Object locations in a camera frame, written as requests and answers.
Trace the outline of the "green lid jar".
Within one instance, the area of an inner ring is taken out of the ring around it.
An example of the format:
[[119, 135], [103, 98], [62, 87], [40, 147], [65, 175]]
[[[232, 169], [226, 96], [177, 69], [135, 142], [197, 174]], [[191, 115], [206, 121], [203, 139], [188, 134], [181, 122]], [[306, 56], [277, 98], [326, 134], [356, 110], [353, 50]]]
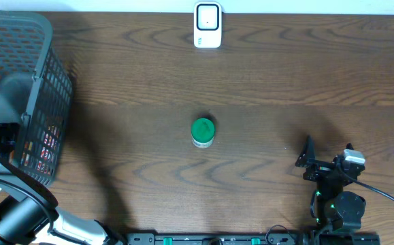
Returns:
[[198, 148], [208, 148], [213, 144], [216, 129], [214, 123], [207, 118], [198, 118], [191, 126], [193, 144]]

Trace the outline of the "orange chocolate bar wrapper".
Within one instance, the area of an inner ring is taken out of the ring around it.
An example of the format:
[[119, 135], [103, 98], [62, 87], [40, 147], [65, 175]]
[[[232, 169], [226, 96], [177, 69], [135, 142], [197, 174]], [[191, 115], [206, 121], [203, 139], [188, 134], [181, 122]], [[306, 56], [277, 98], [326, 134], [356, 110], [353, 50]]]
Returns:
[[23, 146], [21, 165], [35, 171], [52, 176], [57, 167], [61, 131], [55, 126], [45, 129], [36, 127], [33, 139], [27, 140]]

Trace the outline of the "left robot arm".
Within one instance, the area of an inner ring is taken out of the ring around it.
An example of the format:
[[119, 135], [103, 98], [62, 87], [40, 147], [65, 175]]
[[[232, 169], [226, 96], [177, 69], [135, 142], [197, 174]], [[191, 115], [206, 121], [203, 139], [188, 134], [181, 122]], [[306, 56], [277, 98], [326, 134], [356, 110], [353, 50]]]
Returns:
[[38, 181], [0, 157], [0, 244], [127, 244], [96, 220], [58, 207]]

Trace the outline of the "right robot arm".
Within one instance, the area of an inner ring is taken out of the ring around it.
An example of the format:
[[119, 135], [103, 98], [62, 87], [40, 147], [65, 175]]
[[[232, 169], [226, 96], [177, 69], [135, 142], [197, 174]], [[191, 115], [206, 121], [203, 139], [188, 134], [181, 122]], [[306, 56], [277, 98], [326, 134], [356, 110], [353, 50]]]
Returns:
[[353, 233], [361, 228], [366, 201], [345, 191], [365, 170], [365, 157], [347, 144], [331, 162], [316, 158], [311, 136], [306, 138], [295, 165], [304, 167], [303, 179], [316, 183], [310, 213], [316, 219], [316, 229], [304, 236], [304, 244], [353, 244]]

